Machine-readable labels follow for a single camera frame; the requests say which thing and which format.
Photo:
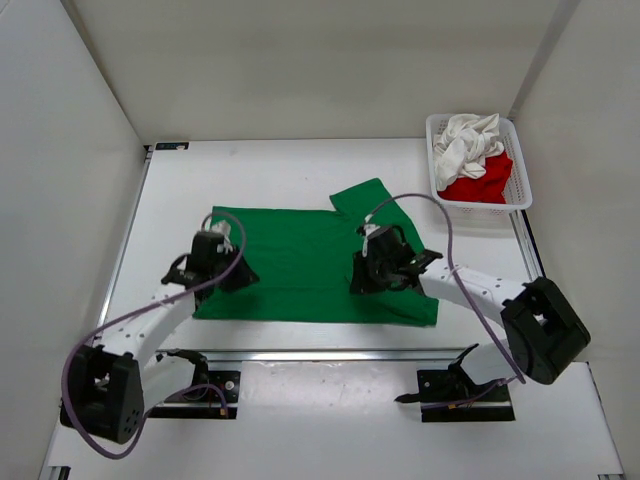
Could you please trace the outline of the green t shirt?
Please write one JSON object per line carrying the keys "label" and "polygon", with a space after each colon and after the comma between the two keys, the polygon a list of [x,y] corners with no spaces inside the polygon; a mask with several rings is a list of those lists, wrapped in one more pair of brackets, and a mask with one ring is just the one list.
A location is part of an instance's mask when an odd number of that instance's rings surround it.
{"label": "green t shirt", "polygon": [[439,303],[411,290],[353,295],[352,256],[362,247],[356,229],[377,205],[382,225],[400,226],[414,250],[424,245],[409,216],[382,181],[373,178],[331,195],[329,210],[226,207],[245,230],[244,259],[260,280],[237,292],[215,291],[196,310],[198,320],[292,321],[431,327]]}

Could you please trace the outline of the white t shirt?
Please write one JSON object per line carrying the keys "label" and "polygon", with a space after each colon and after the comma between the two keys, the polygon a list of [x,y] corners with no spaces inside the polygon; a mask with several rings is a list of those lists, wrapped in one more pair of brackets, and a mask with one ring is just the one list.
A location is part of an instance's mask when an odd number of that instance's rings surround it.
{"label": "white t shirt", "polygon": [[500,115],[456,114],[434,137],[434,172],[437,191],[460,178],[478,180],[487,173],[490,157],[504,152],[500,140]]}

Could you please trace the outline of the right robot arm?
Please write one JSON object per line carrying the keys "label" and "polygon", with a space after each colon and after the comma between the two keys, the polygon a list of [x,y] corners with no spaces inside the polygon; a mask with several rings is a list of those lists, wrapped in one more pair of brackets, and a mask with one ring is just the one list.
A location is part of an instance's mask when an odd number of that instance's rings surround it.
{"label": "right robot arm", "polygon": [[366,223],[353,255],[350,291],[356,295],[412,291],[478,315],[505,339],[473,344],[448,366],[447,400],[477,399],[513,378],[552,384],[589,345],[591,335],[560,288],[546,277],[517,282],[453,262],[450,254],[416,252],[398,225]]}

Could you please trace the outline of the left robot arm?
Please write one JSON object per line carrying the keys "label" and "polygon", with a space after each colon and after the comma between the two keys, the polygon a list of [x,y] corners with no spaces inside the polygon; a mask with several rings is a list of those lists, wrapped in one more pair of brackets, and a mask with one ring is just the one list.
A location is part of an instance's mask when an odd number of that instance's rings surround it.
{"label": "left robot arm", "polygon": [[226,222],[196,232],[191,250],[177,257],[150,305],[92,334],[66,361],[60,422],[77,432],[125,444],[138,435],[159,403],[210,390],[206,357],[160,347],[192,318],[215,290],[231,293],[257,283]]}

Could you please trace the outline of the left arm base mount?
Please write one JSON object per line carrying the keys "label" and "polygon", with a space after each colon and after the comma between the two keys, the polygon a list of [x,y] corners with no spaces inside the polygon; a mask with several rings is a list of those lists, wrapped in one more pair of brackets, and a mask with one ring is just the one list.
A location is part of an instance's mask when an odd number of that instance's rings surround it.
{"label": "left arm base mount", "polygon": [[144,406],[150,418],[234,420],[241,368],[192,350],[158,353],[143,370]]}

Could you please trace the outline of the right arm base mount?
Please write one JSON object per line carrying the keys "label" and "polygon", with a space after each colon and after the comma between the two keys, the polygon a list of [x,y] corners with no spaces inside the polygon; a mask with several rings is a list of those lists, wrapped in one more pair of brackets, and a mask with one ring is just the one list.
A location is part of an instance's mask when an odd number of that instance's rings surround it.
{"label": "right arm base mount", "polygon": [[423,423],[514,421],[506,380],[477,385],[463,372],[462,362],[478,347],[465,349],[446,369],[418,370],[418,392],[399,395],[394,401],[417,403]]}

